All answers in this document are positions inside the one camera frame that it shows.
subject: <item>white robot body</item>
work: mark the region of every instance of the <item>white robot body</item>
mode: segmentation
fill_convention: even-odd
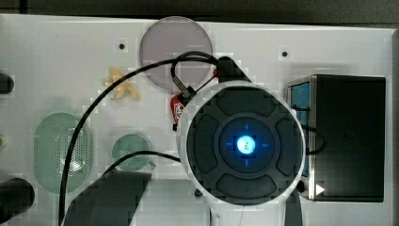
[[[264,87],[246,82],[246,81],[231,81],[215,86],[209,87],[199,92],[185,107],[183,114],[180,117],[179,125],[177,129],[177,144],[179,156],[182,161],[184,170],[186,171],[189,179],[199,189],[203,197],[209,203],[212,212],[212,224],[213,226],[256,226],[256,225],[284,225],[285,219],[285,203],[291,193],[294,191],[297,183],[300,180],[302,170],[304,168],[305,159],[305,139],[300,123],[296,118],[295,112],[289,108],[289,106],[281,100],[276,99],[282,106],[287,109],[287,112],[292,115],[295,119],[296,126],[298,126],[299,136],[301,139],[300,148],[301,159],[300,165],[295,174],[294,180],[285,188],[284,191],[280,192],[277,197],[274,197],[270,201],[255,203],[255,204],[234,204],[226,202],[211,192],[209,189],[205,189],[200,183],[199,179],[193,172],[192,166],[190,166],[189,156],[187,156],[187,138],[190,129],[190,125],[193,119],[198,114],[199,110],[212,98],[214,98],[221,90],[227,88],[251,88],[261,89],[267,93],[270,93]]]

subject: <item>gray panel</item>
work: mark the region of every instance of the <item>gray panel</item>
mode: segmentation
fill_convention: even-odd
[[[392,186],[393,186],[393,225],[399,225],[399,31],[392,37],[392,63],[393,63],[393,159],[392,159]]]

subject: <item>black cable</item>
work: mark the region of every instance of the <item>black cable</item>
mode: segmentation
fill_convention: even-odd
[[[203,59],[204,61],[202,61],[202,62],[206,62],[206,63],[213,64],[213,65],[217,66],[217,58],[215,58],[214,56],[203,53],[203,52],[191,51],[191,52],[181,54],[180,56],[178,56],[175,59],[174,62],[172,62],[172,65],[170,67],[170,76],[172,78],[176,77],[176,65],[182,61],[191,61],[190,58],[191,59]]]
[[[90,107],[88,108],[88,110],[85,112],[85,114],[83,115],[83,117],[80,119],[80,121],[78,122],[73,134],[72,134],[72,138],[71,138],[71,142],[70,142],[70,146],[68,147],[68,151],[67,151],[67,156],[65,158],[65,166],[64,169],[62,171],[62,177],[61,177],[61,185],[59,188],[59,206],[58,206],[58,225],[61,226],[62,225],[62,220],[65,217],[65,197],[66,197],[66,189],[67,189],[67,183],[68,183],[68,171],[70,169],[70,163],[72,160],[72,153],[73,153],[73,148],[75,146],[76,140],[79,136],[79,132],[81,131],[83,125],[85,124],[86,120],[88,119],[88,116],[90,115],[90,113],[94,110],[94,108],[98,105],[98,103],[109,93],[111,92],[115,87],[117,87],[120,83],[124,82],[126,79],[129,79],[133,76],[135,76],[138,73],[142,73],[145,72],[149,69],[152,68],[156,68],[162,65],[166,65],[166,64],[170,64],[175,62],[176,59],[168,59],[168,60],[163,60],[157,63],[153,63],[150,65],[147,65],[145,67],[142,67],[134,72],[128,73],[125,76],[123,76],[121,79],[119,79],[118,81],[116,81],[115,83],[113,83],[110,87],[108,87],[105,91],[103,91],[103,93],[101,93],[97,99],[90,105]]]
[[[196,92],[199,92],[202,88],[204,88],[206,85],[208,85],[208,83],[210,83],[214,78],[216,78],[216,76],[212,76],[210,79],[208,79],[208,81],[206,81],[204,84],[202,84],[202,86],[200,86]]]
[[[180,163],[180,158],[175,157],[173,155],[170,154],[166,154],[166,153],[158,153],[158,152],[152,152],[152,151],[139,151],[139,152],[135,152],[135,153],[128,153],[126,154],[124,157],[118,159],[118,161],[116,161],[114,164],[112,164],[103,174],[106,175],[108,172],[112,171],[115,167],[117,167],[120,163],[126,161],[127,159],[137,156],[137,155],[142,155],[142,154],[148,154],[148,155],[156,155],[156,156],[160,156],[160,157],[165,157],[167,159],[176,161]]]
[[[293,105],[292,109],[295,111],[311,111],[310,107],[298,107],[296,105]]]
[[[318,149],[316,149],[314,151],[309,151],[309,148],[307,148],[306,149],[306,154],[317,154],[317,153],[320,153],[321,151],[323,151],[326,148],[326,146],[327,146],[327,138],[324,135],[322,135],[319,132],[317,132],[316,128],[309,127],[308,125],[303,125],[303,124],[301,124],[301,126],[302,126],[303,129],[315,133],[317,136],[321,137],[322,140],[323,140],[323,145],[320,148],[318,148]]]

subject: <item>blue light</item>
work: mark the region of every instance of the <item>blue light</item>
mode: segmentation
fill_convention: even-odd
[[[238,151],[249,154],[255,150],[255,140],[250,136],[242,136],[237,140]]]

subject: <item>black circular top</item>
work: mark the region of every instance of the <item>black circular top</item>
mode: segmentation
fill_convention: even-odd
[[[240,142],[250,150],[240,149]],[[279,196],[297,176],[303,152],[295,119],[263,89],[223,89],[188,130],[187,157],[195,177],[213,196],[233,204]]]

